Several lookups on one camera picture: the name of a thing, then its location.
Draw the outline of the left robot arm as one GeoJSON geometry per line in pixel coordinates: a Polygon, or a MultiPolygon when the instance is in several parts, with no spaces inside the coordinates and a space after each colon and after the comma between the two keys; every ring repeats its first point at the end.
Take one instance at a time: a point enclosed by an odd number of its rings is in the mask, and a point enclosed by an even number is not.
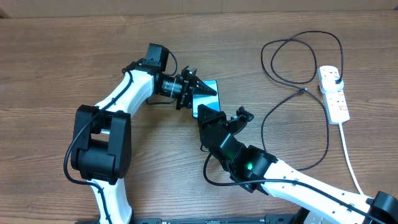
{"type": "Polygon", "coordinates": [[[152,95],[171,98],[178,110],[191,108],[193,97],[218,92],[196,76],[196,69],[165,72],[172,52],[149,44],[146,56],[122,69],[122,82],[94,106],[81,105],[75,114],[73,139],[63,162],[65,177],[88,185],[99,207],[98,223],[133,223],[124,183],[132,157],[131,119],[152,95]]]}

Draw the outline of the Samsung Galaxy smartphone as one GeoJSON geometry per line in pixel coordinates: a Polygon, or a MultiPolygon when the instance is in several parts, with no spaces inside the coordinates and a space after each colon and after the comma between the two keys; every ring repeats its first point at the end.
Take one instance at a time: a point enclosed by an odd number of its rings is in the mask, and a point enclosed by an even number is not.
{"type": "Polygon", "coordinates": [[[213,110],[221,111],[218,82],[216,80],[205,80],[204,83],[214,89],[216,91],[216,95],[193,95],[192,116],[194,119],[198,119],[199,105],[205,105],[213,110]]]}

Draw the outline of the white charger plug adapter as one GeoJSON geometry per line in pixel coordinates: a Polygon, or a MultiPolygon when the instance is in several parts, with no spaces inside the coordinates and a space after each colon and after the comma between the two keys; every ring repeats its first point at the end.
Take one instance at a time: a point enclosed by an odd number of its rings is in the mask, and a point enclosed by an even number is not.
{"type": "Polygon", "coordinates": [[[342,90],[344,88],[344,81],[340,80],[339,78],[335,80],[334,77],[332,78],[321,77],[319,86],[320,86],[320,91],[323,94],[327,94],[342,90]]]}

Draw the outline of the white power strip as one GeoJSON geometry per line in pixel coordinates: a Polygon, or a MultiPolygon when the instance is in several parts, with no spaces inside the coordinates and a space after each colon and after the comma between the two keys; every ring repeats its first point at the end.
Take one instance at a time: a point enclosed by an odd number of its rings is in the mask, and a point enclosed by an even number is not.
{"type": "MultiPolygon", "coordinates": [[[[319,84],[321,77],[334,77],[337,80],[340,79],[340,74],[336,67],[324,65],[318,69],[319,84]]],[[[350,119],[343,89],[327,94],[322,93],[322,96],[330,124],[342,124],[350,119]]]]}

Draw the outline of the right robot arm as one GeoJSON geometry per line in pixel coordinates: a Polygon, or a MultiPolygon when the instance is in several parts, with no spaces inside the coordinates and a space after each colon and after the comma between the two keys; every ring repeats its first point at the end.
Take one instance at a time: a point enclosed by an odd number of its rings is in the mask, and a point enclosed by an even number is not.
{"type": "Polygon", "coordinates": [[[230,175],[230,185],[288,200],[332,223],[397,223],[395,197],[379,191],[371,198],[338,189],[239,142],[235,135],[254,117],[243,107],[227,119],[224,112],[199,105],[197,116],[200,141],[230,175]]]}

